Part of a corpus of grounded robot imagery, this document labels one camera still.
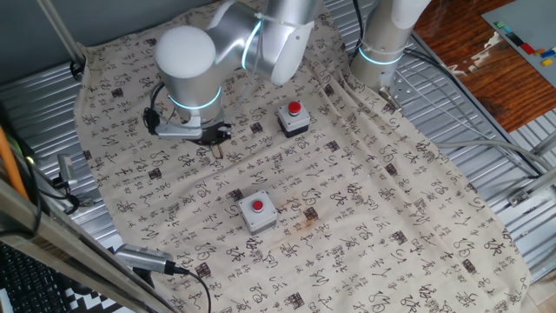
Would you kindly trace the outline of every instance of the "beige cloth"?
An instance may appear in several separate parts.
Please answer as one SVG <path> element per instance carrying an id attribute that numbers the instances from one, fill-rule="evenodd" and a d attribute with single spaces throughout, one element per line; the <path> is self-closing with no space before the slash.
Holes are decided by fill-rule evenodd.
<path id="1" fill-rule="evenodd" d="M 223 83 L 233 139 L 222 160 L 148 134 L 156 39 L 205 27 L 218 5 L 83 48 L 77 132 L 123 241 L 204 276 L 214 312 L 519 312 L 530 274 L 504 225 L 439 149 L 351 77 L 325 8 L 284 86 L 257 78 L 233 111 L 248 73 Z M 169 116 L 166 95 L 157 102 Z M 275 112 L 292 100 L 312 119 L 287 139 Z M 280 214 L 251 237 L 235 199 L 257 190 Z M 154 279 L 180 310 L 206 311 L 194 279 Z"/>

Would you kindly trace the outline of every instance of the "metal grate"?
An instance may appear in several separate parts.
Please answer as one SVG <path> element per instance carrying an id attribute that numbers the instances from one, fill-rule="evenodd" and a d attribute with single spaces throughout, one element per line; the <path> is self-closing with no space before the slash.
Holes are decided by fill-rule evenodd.
<path id="1" fill-rule="evenodd" d="M 325 3 L 344 37 L 348 51 L 353 51 L 359 37 L 359 25 L 352 1 L 325 0 Z M 360 1 L 363 19 L 373 5 L 374 1 Z M 435 57 L 419 38 L 412 39 L 410 44 L 412 48 Z M 514 143 L 473 96 L 456 88 L 453 82 L 437 69 L 410 56 L 404 56 L 400 61 L 399 72 L 438 107 L 465 121 L 465 124 L 492 139 Z M 57 175 L 57 154 L 71 155 L 79 176 L 79 186 L 72 193 L 95 199 L 93 207 L 80 208 L 72 218 L 95 239 L 100 240 L 115 235 L 116 230 L 77 138 L 72 112 L 78 91 L 79 83 L 73 79 L 68 71 L 68 64 L 65 64 L 0 87 L 0 101 L 5 104 L 17 131 L 36 151 L 36 162 L 48 176 Z M 480 136 L 455 122 L 418 95 L 403 79 L 397 78 L 393 92 L 402 102 L 405 116 L 433 141 L 458 142 L 480 139 Z M 517 133 L 523 140 L 528 141 L 530 146 L 536 144 L 546 132 L 556 128 L 556 114 L 551 114 L 550 127 L 548 123 L 540 123 L 531 125 L 527 130 L 518 130 Z M 514 134 L 516 140 L 522 141 Z M 449 150 L 447 154 L 505 223 L 527 264 L 533 267 L 544 258 L 556 244 L 556 220 L 553 219 L 556 210 L 553 199 L 547 192 L 516 208 L 507 202 L 507 198 L 518 188 L 532 181 L 526 178 L 531 173 L 521 170 L 508 159 L 506 153 L 493 147 Z M 549 162 L 556 164 L 556 154 L 553 155 L 553 159 L 549 158 Z M 533 280 L 544 275 L 546 271 L 547 267 L 544 267 L 533 272 Z"/>

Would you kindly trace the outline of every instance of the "blue light ring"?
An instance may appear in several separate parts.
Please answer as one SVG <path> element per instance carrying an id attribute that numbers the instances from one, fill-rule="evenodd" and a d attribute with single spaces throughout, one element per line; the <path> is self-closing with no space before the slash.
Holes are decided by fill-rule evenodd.
<path id="1" fill-rule="evenodd" d="M 367 57 L 367 56 L 365 55 L 365 53 L 363 53 L 363 50 L 361 49 L 361 47 L 359 48 L 359 53 L 361 53 L 361 55 L 365 58 L 365 60 L 369 61 L 370 63 L 375 63 L 375 64 L 378 64 L 378 65 L 390 65 L 390 64 L 394 64 L 394 63 L 400 61 L 401 57 L 403 57 L 403 55 L 401 55 L 401 56 L 398 57 L 397 59 L 395 59 L 395 60 L 393 60 L 393 61 L 390 61 L 390 62 L 379 62 L 379 61 L 373 60 L 373 59 L 370 58 L 370 57 Z"/>
<path id="2" fill-rule="evenodd" d="M 256 33 L 261 28 L 261 24 L 262 24 L 262 21 L 259 21 L 259 23 L 257 23 L 257 25 L 255 25 L 255 27 L 253 28 L 253 31 L 251 31 L 251 34 L 247 38 L 247 42 L 245 42 L 245 48 L 243 49 L 243 54 L 242 54 L 242 68 L 245 69 L 245 70 L 247 69 L 247 66 L 246 66 L 245 63 L 247 62 L 247 54 L 249 52 L 249 47 L 251 46 L 251 43 L 253 42 L 253 39 L 255 38 Z"/>
<path id="3" fill-rule="evenodd" d="M 186 110 L 200 110 L 200 109 L 204 109 L 206 107 L 208 107 L 210 104 L 214 103 L 216 101 L 216 99 L 218 99 L 218 97 L 220 96 L 220 92 L 222 91 L 222 86 L 218 89 L 218 93 L 216 93 L 216 96 L 214 99 L 210 100 L 209 103 L 203 104 L 201 106 L 198 107 L 189 107 L 187 105 L 183 105 L 181 103 L 178 103 L 176 100 L 174 100 L 174 98 L 171 95 L 168 95 L 168 97 L 170 98 L 170 100 L 172 100 L 173 103 L 175 103 L 175 105 L 179 106 L 180 108 L 184 108 Z"/>

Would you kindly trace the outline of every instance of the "gray cable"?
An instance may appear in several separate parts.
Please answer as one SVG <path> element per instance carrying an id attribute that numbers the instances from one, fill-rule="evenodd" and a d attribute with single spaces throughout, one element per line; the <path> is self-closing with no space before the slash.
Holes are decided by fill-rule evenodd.
<path id="1" fill-rule="evenodd" d="M 481 133 L 478 130 L 474 130 L 472 127 L 470 127 L 469 125 L 466 125 L 465 122 L 461 122 L 459 118 L 453 116 L 452 114 L 450 114 L 450 112 L 448 112 L 447 110 L 442 109 L 440 106 L 436 105 L 436 103 L 434 103 L 431 99 L 429 99 L 427 96 L 425 96 L 422 92 L 420 92 L 415 86 L 413 86 L 398 70 L 396 70 L 396 73 L 398 73 L 398 75 L 400 76 L 401 79 L 403 79 L 413 90 L 415 90 L 421 97 L 423 97 L 425 100 L 427 100 L 428 102 L 430 102 L 430 104 L 433 105 L 434 108 L 436 108 L 437 110 L 441 110 L 442 112 L 446 113 L 448 116 L 450 116 L 454 121 L 458 122 L 461 126 L 464 126 L 466 128 L 468 128 L 469 130 L 471 130 L 472 132 L 486 138 L 487 140 L 476 140 L 476 141 L 470 141 L 470 142 L 464 142 L 464 143 L 479 143 L 479 144 L 487 144 L 485 142 L 490 142 L 490 143 L 494 143 L 494 144 L 490 144 L 490 145 L 494 145 L 494 146 L 499 146 L 499 147 L 505 147 L 508 148 L 510 150 L 514 150 L 514 151 L 518 151 L 521 152 L 524 156 L 529 157 L 531 160 L 537 162 L 538 164 L 540 164 L 543 168 L 545 168 L 546 170 L 550 170 L 552 168 L 552 166 L 550 166 L 550 164 L 548 164 L 547 162 L 545 162 L 544 160 L 542 160 L 540 157 L 535 156 L 533 153 L 531 153 L 528 150 L 525 150 L 521 147 L 518 147 L 516 145 L 513 145 L 511 143 L 505 143 L 505 142 L 501 142 L 501 141 L 496 141 L 496 140 L 490 140 L 490 138 Z M 440 146 L 443 143 L 434 143 L 436 144 L 439 148 L 441 148 Z"/>
<path id="2" fill-rule="evenodd" d="M 461 143 L 434 143 L 434 144 L 436 144 L 436 146 L 439 148 L 445 148 L 445 149 L 468 147 L 474 145 L 500 146 L 500 147 L 508 148 L 510 150 L 523 153 L 523 155 L 531 158 L 534 162 L 540 164 L 540 166 L 545 168 L 545 170 L 550 170 L 552 168 L 552 166 L 550 166 L 549 163 L 541 159 L 539 156 L 534 155 L 531 151 L 525 150 L 511 143 L 505 143 L 497 140 L 473 140 L 473 141 L 461 142 Z"/>
<path id="3" fill-rule="evenodd" d="M 420 77 L 422 77 L 422 78 L 428 80 L 428 78 L 426 78 L 426 77 L 425 77 L 423 74 L 421 74 L 419 71 L 412 69 L 411 67 L 407 66 L 406 64 L 404 64 L 404 65 L 402 65 L 402 66 L 403 66 L 406 70 L 411 70 L 415 75 L 419 75 Z M 453 104 L 454 108 L 455 108 L 457 111 L 459 111 L 460 114 L 461 114 L 461 115 L 462 115 L 462 116 L 463 116 L 463 117 L 464 117 L 464 118 L 465 118 L 465 119 L 466 119 L 466 120 L 479 132 L 479 133 L 480 133 L 480 134 L 482 134 L 482 137 L 483 137 L 483 138 L 485 138 L 486 140 L 491 140 L 491 139 L 492 139 L 492 138 L 490 138 L 489 136 L 487 136 L 486 134 L 480 132 L 479 126 L 473 121 L 473 119 L 472 119 L 472 118 L 469 118 L 469 117 L 467 116 L 467 114 L 463 112 L 463 110 L 460 108 L 460 106 L 459 106 L 454 100 L 452 100 L 452 98 L 451 98 L 451 97 L 450 97 L 450 96 L 449 96 L 437 83 L 435 83 L 432 79 L 431 79 L 431 80 L 428 80 L 428 81 L 429 81 L 430 84 L 432 84 L 434 87 L 436 87 L 436 89 L 439 90 L 439 91 L 442 93 L 442 95 L 444 95 L 444 97 L 446 97 L 446 99 L 447 99 L 450 103 Z M 457 121 L 459 124 L 461 124 L 461 121 L 460 121 L 459 118 L 458 118 L 456 121 Z M 518 168 L 522 169 L 523 171 L 525 171 L 525 172 L 528 173 L 529 175 L 532 175 L 532 176 L 536 176 L 536 175 L 537 175 L 534 171 L 532 171 L 531 169 L 529 169 L 529 168 L 527 168 L 526 166 L 524 166 L 524 165 L 522 164 L 522 162 L 521 162 L 517 157 L 515 157 L 512 153 L 510 153 L 508 150 L 505 150 L 505 149 L 503 149 L 503 148 L 501 148 L 501 147 L 499 147 L 499 146 L 496 146 L 496 150 L 498 150 L 502 155 L 505 155 L 505 156 L 508 158 L 508 160 L 509 160 L 510 162 L 512 162 L 515 166 L 517 166 Z"/>

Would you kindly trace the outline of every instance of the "wooden surface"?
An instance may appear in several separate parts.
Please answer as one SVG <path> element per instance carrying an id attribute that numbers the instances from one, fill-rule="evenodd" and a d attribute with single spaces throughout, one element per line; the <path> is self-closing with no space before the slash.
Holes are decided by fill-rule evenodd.
<path id="1" fill-rule="evenodd" d="M 556 89 L 481 17 L 511 2 L 433 0 L 415 27 L 508 132 L 556 108 Z"/>
<path id="2" fill-rule="evenodd" d="M 529 287 L 521 313 L 556 313 L 556 271 Z"/>

